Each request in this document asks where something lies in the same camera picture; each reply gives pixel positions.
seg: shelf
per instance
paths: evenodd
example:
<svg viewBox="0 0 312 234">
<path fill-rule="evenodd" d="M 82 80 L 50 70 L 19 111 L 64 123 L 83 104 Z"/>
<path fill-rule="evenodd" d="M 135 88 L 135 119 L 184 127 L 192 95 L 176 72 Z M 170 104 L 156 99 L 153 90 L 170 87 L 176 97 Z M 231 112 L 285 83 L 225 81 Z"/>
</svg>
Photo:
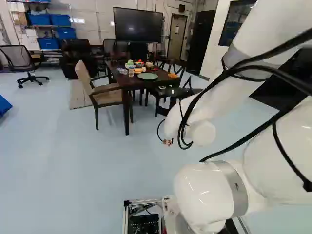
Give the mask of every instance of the shelf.
<svg viewBox="0 0 312 234">
<path fill-rule="evenodd" d="M 45 4 L 51 4 L 50 1 L 18 1 L 18 0 L 9 0 L 6 2 L 21 2 L 21 3 L 45 3 Z"/>
<path fill-rule="evenodd" d="M 71 26 L 57 26 L 57 25 L 21 25 L 22 27 L 33 27 L 33 28 L 70 28 Z"/>
<path fill-rule="evenodd" d="M 29 50 L 29 51 L 62 51 L 61 49 L 54 49 L 54 50 Z"/>
</svg>

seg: blue storage bin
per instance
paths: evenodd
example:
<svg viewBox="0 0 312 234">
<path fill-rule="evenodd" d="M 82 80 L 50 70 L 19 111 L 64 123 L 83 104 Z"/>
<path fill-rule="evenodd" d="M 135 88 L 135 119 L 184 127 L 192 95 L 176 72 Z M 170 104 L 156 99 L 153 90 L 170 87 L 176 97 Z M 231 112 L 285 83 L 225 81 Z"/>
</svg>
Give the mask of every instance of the blue storage bin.
<svg viewBox="0 0 312 234">
<path fill-rule="evenodd" d="M 42 50 L 56 50 L 59 48 L 56 38 L 38 38 L 38 42 Z"/>
<path fill-rule="evenodd" d="M 28 13 L 32 25 L 51 25 L 49 14 L 32 15 Z"/>
<path fill-rule="evenodd" d="M 76 39 L 76 31 L 73 28 L 57 28 L 58 39 Z"/>
<path fill-rule="evenodd" d="M 50 14 L 52 25 L 55 26 L 71 26 L 69 15 Z"/>
</svg>

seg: cup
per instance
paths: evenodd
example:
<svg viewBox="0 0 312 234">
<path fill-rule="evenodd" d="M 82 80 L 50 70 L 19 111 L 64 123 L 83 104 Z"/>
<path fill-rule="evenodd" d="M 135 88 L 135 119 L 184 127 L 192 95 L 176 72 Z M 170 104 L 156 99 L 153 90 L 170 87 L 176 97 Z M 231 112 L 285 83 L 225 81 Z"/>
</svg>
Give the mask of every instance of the cup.
<svg viewBox="0 0 312 234">
<path fill-rule="evenodd" d="M 135 66 L 129 66 L 129 73 L 128 73 L 128 75 L 129 75 L 129 77 L 133 77 L 134 75 L 135 75 Z"/>
</svg>

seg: beige rug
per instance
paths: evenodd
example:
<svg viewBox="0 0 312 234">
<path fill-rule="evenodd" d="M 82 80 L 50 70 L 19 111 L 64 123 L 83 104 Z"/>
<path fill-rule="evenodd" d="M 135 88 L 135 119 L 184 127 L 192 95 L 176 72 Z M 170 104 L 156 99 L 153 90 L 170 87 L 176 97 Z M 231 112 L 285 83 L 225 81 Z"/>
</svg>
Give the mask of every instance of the beige rug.
<svg viewBox="0 0 312 234">
<path fill-rule="evenodd" d="M 86 106 L 92 106 L 92 102 L 89 96 L 85 93 L 82 83 L 78 79 L 73 79 L 70 81 L 70 109 L 76 109 Z"/>
</svg>

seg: orange object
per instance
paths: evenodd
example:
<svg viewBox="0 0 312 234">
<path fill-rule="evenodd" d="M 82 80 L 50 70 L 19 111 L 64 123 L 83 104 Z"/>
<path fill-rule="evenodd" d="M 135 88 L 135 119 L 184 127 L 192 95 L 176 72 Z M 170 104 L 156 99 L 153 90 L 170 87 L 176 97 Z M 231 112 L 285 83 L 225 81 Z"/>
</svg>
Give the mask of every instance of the orange object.
<svg viewBox="0 0 312 234">
<path fill-rule="evenodd" d="M 174 74 L 174 73 L 169 73 L 168 76 L 171 79 L 177 79 L 178 78 L 178 76 L 176 74 Z"/>
<path fill-rule="evenodd" d="M 140 74 L 143 72 L 142 68 L 135 68 L 135 74 Z"/>
</svg>

